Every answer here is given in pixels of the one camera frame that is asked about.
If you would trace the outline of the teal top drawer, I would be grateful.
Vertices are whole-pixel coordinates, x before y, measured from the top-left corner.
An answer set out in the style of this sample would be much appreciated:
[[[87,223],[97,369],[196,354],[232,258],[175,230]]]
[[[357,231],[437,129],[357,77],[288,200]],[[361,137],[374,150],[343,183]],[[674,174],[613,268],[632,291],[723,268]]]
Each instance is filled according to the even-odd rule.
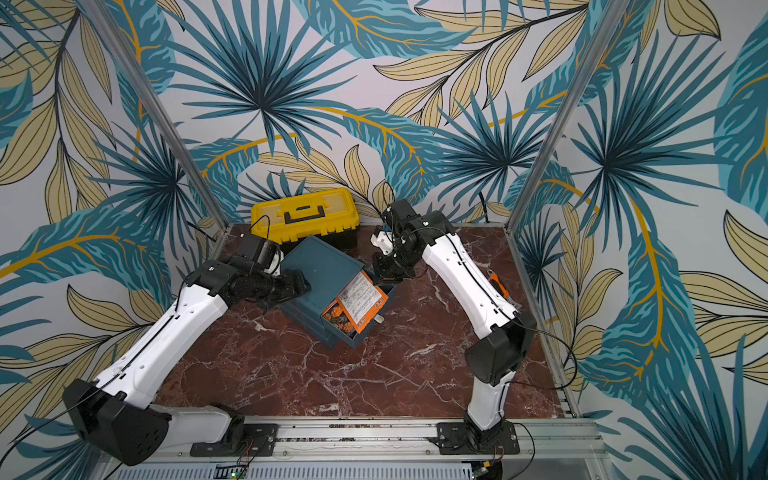
[[[366,270],[360,270],[320,314],[321,325],[337,340],[352,348],[383,321],[392,285],[375,285]]]

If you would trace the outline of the orange seed bag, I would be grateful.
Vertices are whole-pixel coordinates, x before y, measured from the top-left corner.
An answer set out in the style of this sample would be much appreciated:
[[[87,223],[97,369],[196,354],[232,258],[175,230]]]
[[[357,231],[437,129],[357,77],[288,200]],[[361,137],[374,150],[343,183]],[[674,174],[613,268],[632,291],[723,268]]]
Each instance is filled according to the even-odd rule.
[[[387,301],[388,295],[363,270],[350,280],[335,299],[355,323],[358,333],[363,332]]]

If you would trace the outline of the teal drawer cabinet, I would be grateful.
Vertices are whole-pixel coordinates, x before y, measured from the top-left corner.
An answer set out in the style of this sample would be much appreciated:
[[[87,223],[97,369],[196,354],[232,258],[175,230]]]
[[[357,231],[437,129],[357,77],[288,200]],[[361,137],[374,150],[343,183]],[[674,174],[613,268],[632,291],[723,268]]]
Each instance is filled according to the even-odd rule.
[[[305,238],[284,259],[281,271],[299,270],[310,285],[310,291],[280,305],[283,314],[328,348],[346,343],[357,348],[368,333],[347,333],[322,318],[336,296],[364,265],[315,236]]]

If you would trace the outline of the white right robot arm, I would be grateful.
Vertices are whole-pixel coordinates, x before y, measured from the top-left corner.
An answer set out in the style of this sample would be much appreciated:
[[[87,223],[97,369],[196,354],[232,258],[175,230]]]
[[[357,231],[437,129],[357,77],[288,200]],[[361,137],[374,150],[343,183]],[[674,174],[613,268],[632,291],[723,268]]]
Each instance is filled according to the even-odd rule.
[[[488,437],[504,421],[506,396],[516,371],[527,357],[536,322],[507,301],[470,258],[447,217],[419,215],[406,200],[383,212],[385,228],[371,237],[379,249],[373,257],[374,279],[396,283],[415,276],[424,262],[447,285],[467,315],[478,341],[465,351],[474,376],[466,422]]]

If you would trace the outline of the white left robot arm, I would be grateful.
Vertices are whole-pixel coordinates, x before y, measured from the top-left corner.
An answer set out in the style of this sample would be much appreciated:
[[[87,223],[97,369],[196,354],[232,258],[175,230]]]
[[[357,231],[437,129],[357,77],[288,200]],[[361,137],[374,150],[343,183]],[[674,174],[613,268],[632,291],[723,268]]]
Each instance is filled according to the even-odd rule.
[[[202,264],[136,344],[94,380],[65,388],[77,435],[126,466],[172,447],[188,447],[193,456],[243,454],[252,443],[243,415],[225,406],[169,408],[154,400],[171,370],[230,307],[250,301],[270,308],[309,290],[299,270],[271,275],[220,261]]]

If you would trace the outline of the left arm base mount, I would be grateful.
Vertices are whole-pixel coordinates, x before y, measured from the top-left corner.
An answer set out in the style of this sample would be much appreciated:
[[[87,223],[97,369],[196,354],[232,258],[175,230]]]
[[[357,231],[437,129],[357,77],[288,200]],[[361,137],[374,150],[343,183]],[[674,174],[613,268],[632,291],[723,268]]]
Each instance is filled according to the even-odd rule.
[[[222,440],[214,443],[194,443],[192,457],[271,457],[278,425],[274,423],[238,424],[229,427]]]

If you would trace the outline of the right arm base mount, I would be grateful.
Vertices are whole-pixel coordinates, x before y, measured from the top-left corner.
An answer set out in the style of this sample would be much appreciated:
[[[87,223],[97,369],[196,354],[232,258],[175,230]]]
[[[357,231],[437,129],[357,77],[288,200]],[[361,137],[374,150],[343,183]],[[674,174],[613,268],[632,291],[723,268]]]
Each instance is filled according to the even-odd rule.
[[[520,446],[515,427],[508,420],[489,430],[479,430],[470,420],[441,422],[431,442],[441,455],[516,455]]]

